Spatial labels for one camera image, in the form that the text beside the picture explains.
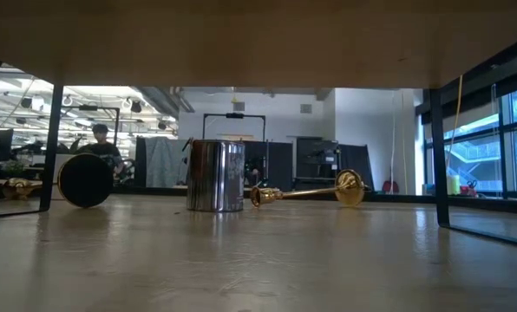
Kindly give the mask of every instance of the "ceiling light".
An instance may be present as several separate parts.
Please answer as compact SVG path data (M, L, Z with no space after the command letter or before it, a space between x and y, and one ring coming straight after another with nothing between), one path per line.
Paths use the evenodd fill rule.
M131 99L130 98L126 98L124 99L124 101L121 102L121 108L131 108Z
M23 107L23 108L31 108L31 104L32 103L33 103L33 99L31 99L31 98L23 98L19 102L19 105L21 105L21 107Z
M131 102L131 111L134 113L140 113L142 110L141 108L141 101L132 101Z
M167 124L166 124L166 122L165 122L164 120L160 120L160 121L158 122L158 128L159 128L160 130L166 130L166 127L167 127Z
M69 97L69 94L62 99L62 105L65 107L70 106L74 101Z
M66 111L65 111L65 110L63 110L63 109L61 109L60 111L62 112L62 114L66 114L68 117L71 117L71 118L77 118L77 117L79 117L78 115L76 115L76 114L74 114L74 113L72 113L72 112L70 112L70 111L66 112Z
M80 125L85 126L85 127L93 126L93 123L91 121L89 121L89 120L76 119L76 120L74 120L74 122L76 124L80 124Z
M50 114L50 105L44 103L44 99L42 97L34 97L31 103L31 109L44 114Z

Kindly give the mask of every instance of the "wooden floor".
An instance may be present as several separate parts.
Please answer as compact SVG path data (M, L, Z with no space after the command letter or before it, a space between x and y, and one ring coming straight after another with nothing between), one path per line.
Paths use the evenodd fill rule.
M0 219L0 311L451 310L517 312L517 247L438 228L432 207L114 196Z

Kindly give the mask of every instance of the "ceiling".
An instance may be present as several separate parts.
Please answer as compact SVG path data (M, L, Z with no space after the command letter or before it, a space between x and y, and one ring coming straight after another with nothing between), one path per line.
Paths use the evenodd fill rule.
M517 1L0 1L0 60L66 85L440 87L517 42Z
M46 142L53 85L34 79L24 73L0 72L0 129L14 129L14 146L23 146L36 140ZM22 105L22 99L30 104ZM141 112L131 111L139 102ZM96 111L80 110L80 105L98 107ZM58 141L66 146L83 137L80 146L93 143L91 127L101 123L108 126L109 140L115 129L115 110L119 108L118 147L128 156L137 136L164 136L177 138L178 123L172 116L159 113L151 102L137 88L121 86L67 86L62 98L62 116ZM166 130L158 128L159 120L167 124Z
M216 94L265 94L275 97L277 94L315 95L317 101L324 101L332 88L249 88L249 87L182 87L182 94L202 93Z

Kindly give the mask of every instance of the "person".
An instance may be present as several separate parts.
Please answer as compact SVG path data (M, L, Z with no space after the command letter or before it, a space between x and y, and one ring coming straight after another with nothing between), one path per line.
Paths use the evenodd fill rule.
M95 136L96 144L88 146L89 151L105 159L114 168L114 172L119 174L123 170L123 162L118 147L106 140L108 127L103 124L94 125L93 135Z

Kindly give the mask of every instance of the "black partition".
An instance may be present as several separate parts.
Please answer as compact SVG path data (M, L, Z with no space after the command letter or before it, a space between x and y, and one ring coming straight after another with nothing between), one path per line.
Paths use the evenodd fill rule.
M375 191L370 168L369 148L340 144L339 149L341 151L341 169L356 171L363 178L363 182Z
M277 187L284 192L291 191L293 160L291 143L243 142L245 143L245 162L258 166L261 174L268 178L269 186Z
M134 185L136 187L147 186L147 143L145 138L137 138L135 141Z

